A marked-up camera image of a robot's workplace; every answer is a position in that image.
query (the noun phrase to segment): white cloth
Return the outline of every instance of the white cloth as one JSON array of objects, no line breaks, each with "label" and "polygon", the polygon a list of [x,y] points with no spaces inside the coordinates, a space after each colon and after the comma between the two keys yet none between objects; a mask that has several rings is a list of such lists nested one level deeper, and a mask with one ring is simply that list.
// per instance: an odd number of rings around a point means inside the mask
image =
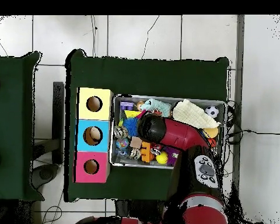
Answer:
[{"label": "white cloth", "polygon": [[203,109],[185,99],[176,104],[172,111],[174,120],[191,125],[198,129],[216,128],[220,125],[211,116],[207,115]]}]

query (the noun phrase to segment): green felt surface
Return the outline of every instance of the green felt surface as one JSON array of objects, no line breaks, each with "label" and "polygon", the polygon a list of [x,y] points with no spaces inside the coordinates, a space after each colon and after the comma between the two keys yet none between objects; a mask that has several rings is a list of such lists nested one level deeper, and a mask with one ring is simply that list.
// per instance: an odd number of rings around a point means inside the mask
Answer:
[{"label": "green felt surface", "polygon": [[0,57],[0,199],[42,200],[30,186],[33,68],[40,54]]},{"label": "green felt surface", "polygon": [[[158,61],[85,57],[82,50],[69,54],[71,93],[69,161],[74,160],[76,88],[110,89],[114,94],[179,97],[226,101],[229,61]],[[73,183],[73,163],[69,162],[68,197],[165,200],[171,170],[111,167],[105,184]]]}]

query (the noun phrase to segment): light blue toy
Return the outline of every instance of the light blue toy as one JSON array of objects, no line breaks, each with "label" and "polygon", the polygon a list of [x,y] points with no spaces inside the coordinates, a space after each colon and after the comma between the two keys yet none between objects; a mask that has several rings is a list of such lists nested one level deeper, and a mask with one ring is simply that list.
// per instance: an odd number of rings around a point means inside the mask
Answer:
[{"label": "light blue toy", "polygon": [[159,111],[162,113],[162,117],[167,118],[170,116],[171,104],[164,103],[155,99],[149,99],[146,102],[144,102],[144,104],[141,105],[140,108],[142,111]]}]

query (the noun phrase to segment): hole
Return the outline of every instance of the hole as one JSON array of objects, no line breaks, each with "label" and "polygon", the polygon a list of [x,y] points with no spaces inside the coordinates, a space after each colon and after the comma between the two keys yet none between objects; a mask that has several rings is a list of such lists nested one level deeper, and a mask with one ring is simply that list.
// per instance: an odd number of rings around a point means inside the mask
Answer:
[{"label": "hole", "polygon": [[92,97],[88,98],[88,100],[86,102],[87,109],[89,111],[94,112],[94,113],[96,113],[97,111],[101,110],[102,106],[103,106],[103,102],[97,96],[92,96]]},{"label": "hole", "polygon": [[88,127],[84,131],[83,139],[88,145],[98,145],[103,139],[103,132],[99,127]]},{"label": "hole", "polygon": [[96,160],[88,160],[84,163],[84,170],[89,174],[96,174],[99,171],[100,165]]}]

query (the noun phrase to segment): soccer ball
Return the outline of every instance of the soccer ball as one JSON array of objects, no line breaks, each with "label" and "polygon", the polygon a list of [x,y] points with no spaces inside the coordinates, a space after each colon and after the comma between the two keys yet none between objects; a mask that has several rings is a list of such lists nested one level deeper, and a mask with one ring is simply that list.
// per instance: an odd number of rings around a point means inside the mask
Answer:
[{"label": "soccer ball", "polygon": [[212,118],[215,118],[219,114],[219,109],[215,106],[209,106],[205,109],[205,113]]}]

